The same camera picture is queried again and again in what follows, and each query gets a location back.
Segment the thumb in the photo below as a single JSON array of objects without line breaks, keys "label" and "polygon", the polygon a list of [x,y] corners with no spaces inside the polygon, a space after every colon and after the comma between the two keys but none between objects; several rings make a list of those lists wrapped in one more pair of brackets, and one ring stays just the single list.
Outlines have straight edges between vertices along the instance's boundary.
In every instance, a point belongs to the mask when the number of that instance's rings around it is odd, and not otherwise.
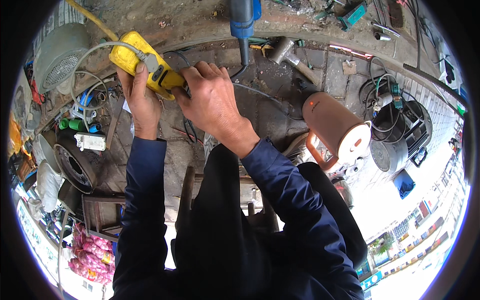
[{"label": "thumb", "polygon": [[171,91],[182,110],[190,106],[192,99],[190,98],[190,96],[188,96],[187,92],[183,88],[179,86],[174,86]]},{"label": "thumb", "polygon": [[136,99],[138,97],[145,96],[145,89],[147,87],[148,71],[143,61],[137,64],[137,70],[135,78],[132,84],[131,98]]}]

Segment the jacket sleeve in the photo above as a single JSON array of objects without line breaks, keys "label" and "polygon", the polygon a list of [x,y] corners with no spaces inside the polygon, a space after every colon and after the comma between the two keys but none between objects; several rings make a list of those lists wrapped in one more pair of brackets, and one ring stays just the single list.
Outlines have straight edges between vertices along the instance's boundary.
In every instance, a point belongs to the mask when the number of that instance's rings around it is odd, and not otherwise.
[{"label": "jacket sleeve", "polygon": [[297,167],[262,139],[241,160],[262,195],[285,222],[284,233],[297,254],[297,264],[335,299],[363,299],[363,292],[346,255],[345,242],[322,197]]},{"label": "jacket sleeve", "polygon": [[115,294],[165,269],[165,203],[163,190],[167,142],[135,137],[127,162],[123,229],[115,257]]}]

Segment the man's left hand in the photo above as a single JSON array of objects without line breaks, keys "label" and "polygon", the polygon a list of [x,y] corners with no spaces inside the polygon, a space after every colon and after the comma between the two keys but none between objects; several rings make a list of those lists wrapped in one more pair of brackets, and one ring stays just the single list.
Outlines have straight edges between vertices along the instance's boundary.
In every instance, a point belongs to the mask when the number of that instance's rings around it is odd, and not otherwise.
[{"label": "man's left hand", "polygon": [[135,77],[117,67],[123,93],[132,112],[135,136],[156,140],[156,132],[162,108],[155,92],[147,88],[148,71],[143,62],[137,65]]}]

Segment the man's right hand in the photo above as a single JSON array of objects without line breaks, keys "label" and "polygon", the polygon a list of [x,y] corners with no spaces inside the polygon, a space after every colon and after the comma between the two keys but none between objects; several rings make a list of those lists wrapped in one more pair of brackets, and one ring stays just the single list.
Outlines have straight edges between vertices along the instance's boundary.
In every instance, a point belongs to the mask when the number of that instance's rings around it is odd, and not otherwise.
[{"label": "man's right hand", "polygon": [[179,74],[187,81],[192,94],[189,97],[184,89],[172,88],[185,117],[240,158],[247,156],[260,138],[250,121],[238,111],[227,69],[199,61],[194,67],[181,69]]}]

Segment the dark blue jacket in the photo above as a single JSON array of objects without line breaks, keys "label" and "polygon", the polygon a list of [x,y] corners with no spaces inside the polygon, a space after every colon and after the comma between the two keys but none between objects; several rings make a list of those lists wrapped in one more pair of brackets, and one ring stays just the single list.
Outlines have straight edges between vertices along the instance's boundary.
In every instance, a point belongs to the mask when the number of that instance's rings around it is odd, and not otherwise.
[{"label": "dark blue jacket", "polygon": [[[126,210],[122,219],[113,299],[177,299],[174,272],[165,270],[163,170],[165,141],[135,137],[127,164]],[[295,268],[278,270],[276,299],[363,299],[352,261],[335,220],[298,169],[266,140],[242,163],[295,243]]]}]

